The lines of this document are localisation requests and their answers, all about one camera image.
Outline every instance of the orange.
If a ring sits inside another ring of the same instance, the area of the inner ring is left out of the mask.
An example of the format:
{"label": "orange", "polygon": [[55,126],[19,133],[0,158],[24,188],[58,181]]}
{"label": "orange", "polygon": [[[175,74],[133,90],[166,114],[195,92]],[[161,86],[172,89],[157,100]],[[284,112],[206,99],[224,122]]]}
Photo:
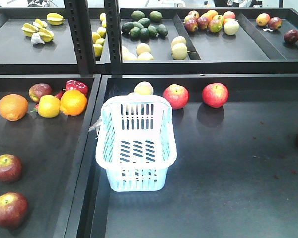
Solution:
{"label": "orange", "polygon": [[211,15],[212,16],[212,19],[213,19],[213,17],[215,17],[216,15],[218,15],[218,12],[215,11],[215,10],[208,10],[207,11],[207,14]]}
{"label": "orange", "polygon": [[0,100],[0,115],[9,121],[17,121],[28,111],[28,101],[21,95],[8,94]]}
{"label": "orange", "polygon": [[53,95],[44,95],[40,98],[38,114],[45,118],[56,117],[60,113],[60,99]]}
{"label": "orange", "polygon": [[61,97],[61,111],[65,115],[76,116],[81,114],[87,106],[87,97],[80,91],[72,89]]}

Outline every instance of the plastic basket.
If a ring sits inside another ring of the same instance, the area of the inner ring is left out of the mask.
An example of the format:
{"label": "plastic basket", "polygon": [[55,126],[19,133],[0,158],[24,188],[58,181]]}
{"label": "plastic basket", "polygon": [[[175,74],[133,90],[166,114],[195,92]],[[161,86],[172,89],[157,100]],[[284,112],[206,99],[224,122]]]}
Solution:
{"label": "plastic basket", "polygon": [[101,109],[96,160],[114,191],[157,191],[176,159],[172,108],[163,97],[115,96]]}

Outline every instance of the avocado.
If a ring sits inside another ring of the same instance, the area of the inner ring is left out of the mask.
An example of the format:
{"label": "avocado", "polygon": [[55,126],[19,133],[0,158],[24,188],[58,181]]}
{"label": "avocado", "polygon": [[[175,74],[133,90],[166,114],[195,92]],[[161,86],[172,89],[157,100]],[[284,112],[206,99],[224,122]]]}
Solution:
{"label": "avocado", "polygon": [[150,23],[151,23],[151,21],[150,21],[150,19],[148,19],[148,18],[141,18],[139,21],[138,21],[142,26],[144,26],[144,27],[148,27],[149,25],[150,25]]}
{"label": "avocado", "polygon": [[145,17],[145,14],[142,11],[133,11],[133,13],[131,13],[131,18],[134,19],[135,21],[138,21],[144,17]]}
{"label": "avocado", "polygon": [[149,31],[149,35],[151,37],[156,37],[157,34],[158,34],[157,28],[155,26],[152,26],[152,25],[148,27],[148,31]]}
{"label": "avocado", "polygon": [[152,22],[161,22],[161,20],[163,19],[161,12],[159,11],[152,11],[149,15],[150,20]]}
{"label": "avocado", "polygon": [[138,27],[134,27],[130,30],[129,34],[132,39],[138,38],[140,35],[140,29]]}
{"label": "avocado", "polygon": [[147,28],[143,28],[140,30],[140,39],[145,41],[148,40],[150,37],[149,30]]}
{"label": "avocado", "polygon": [[138,27],[139,29],[142,29],[144,27],[137,21],[133,21],[133,25],[134,25],[134,27]]}
{"label": "avocado", "polygon": [[130,22],[126,22],[122,25],[121,27],[121,31],[125,34],[128,34],[130,32],[131,29],[133,29],[134,25],[133,23],[130,21]]}
{"label": "avocado", "polygon": [[168,35],[168,29],[166,28],[165,25],[160,24],[160,25],[158,25],[158,33],[161,36],[167,36]]}

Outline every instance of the black tray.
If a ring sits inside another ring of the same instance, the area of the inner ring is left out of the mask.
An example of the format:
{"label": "black tray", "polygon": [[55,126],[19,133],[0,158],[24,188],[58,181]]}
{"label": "black tray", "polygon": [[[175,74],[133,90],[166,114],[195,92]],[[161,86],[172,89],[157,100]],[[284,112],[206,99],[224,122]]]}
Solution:
{"label": "black tray", "polygon": [[[284,54],[276,47],[276,41],[272,42],[262,35],[251,20],[263,12],[269,12],[271,16],[283,17],[284,28],[291,23],[298,29],[298,13],[291,8],[215,8],[214,10],[219,14],[226,11],[235,13],[240,23],[236,36],[227,36],[223,31],[217,34],[200,30],[188,34],[185,31],[181,19],[189,11],[197,10],[203,14],[210,10],[209,8],[122,8],[120,9],[121,25],[126,22],[126,19],[130,20],[130,15],[134,10],[141,10],[146,16],[149,16],[153,10],[159,10],[164,22],[173,23],[175,27],[170,27],[167,40],[162,41],[158,38],[148,41],[152,44],[153,51],[156,47],[154,55],[156,60],[125,61],[122,64],[122,74],[298,73],[298,49],[293,50],[291,56]],[[170,42],[177,35],[186,37],[190,47],[196,49],[197,57],[190,56],[186,60],[170,59]],[[140,41],[133,42],[128,37],[122,36],[122,45],[134,47],[138,42]],[[115,64],[120,63],[118,60],[111,62],[113,68],[118,67]]]}
{"label": "black tray", "polygon": [[[99,18],[102,8],[91,8],[91,15]],[[44,45],[32,45],[30,37],[21,30],[24,23],[35,18],[46,20],[46,15],[56,12],[66,18],[64,24],[47,29],[54,32],[54,40]],[[91,20],[93,30],[101,26],[99,19]],[[108,44],[103,57],[96,57],[98,73],[104,73]],[[64,8],[0,8],[0,74],[79,74],[67,14]]]}
{"label": "black tray", "polygon": [[251,12],[245,12],[245,17],[251,22],[252,26],[265,38],[267,41],[277,49],[281,55],[281,59],[298,59],[298,42],[293,45],[286,44],[284,42],[284,34],[291,30],[298,30],[298,15],[291,14],[289,11],[275,12],[268,9],[265,13],[268,13],[271,17],[279,17],[282,19],[282,27],[274,32],[264,31],[266,27],[260,27],[256,24],[256,17]]}
{"label": "black tray", "polygon": [[[101,169],[87,237],[298,238],[298,75],[104,75],[94,117],[141,81],[190,92],[172,115],[177,159],[157,192],[114,192]],[[230,92],[218,109],[202,102],[213,82]]]}
{"label": "black tray", "polygon": [[[30,112],[35,103],[28,90],[33,84],[49,83],[57,93],[68,79],[89,87],[84,113],[59,114],[49,119]],[[75,238],[79,234],[88,185],[85,174],[90,169],[90,158],[83,153],[99,83],[100,75],[0,75],[0,98],[17,93],[29,102],[28,113],[19,121],[10,122],[0,116],[0,155],[15,154],[24,166],[21,180],[0,182],[0,195],[21,192],[29,201],[26,221],[11,232],[0,228],[0,238]]]}

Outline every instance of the red bell pepper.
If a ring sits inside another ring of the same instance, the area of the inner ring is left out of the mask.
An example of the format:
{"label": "red bell pepper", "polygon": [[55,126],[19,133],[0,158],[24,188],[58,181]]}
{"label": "red bell pepper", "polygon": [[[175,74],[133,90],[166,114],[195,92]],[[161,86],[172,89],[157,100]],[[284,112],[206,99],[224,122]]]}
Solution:
{"label": "red bell pepper", "polygon": [[65,91],[76,89],[80,92],[82,92],[85,96],[87,96],[88,93],[88,87],[86,84],[77,81],[77,80],[68,80],[65,84]]}

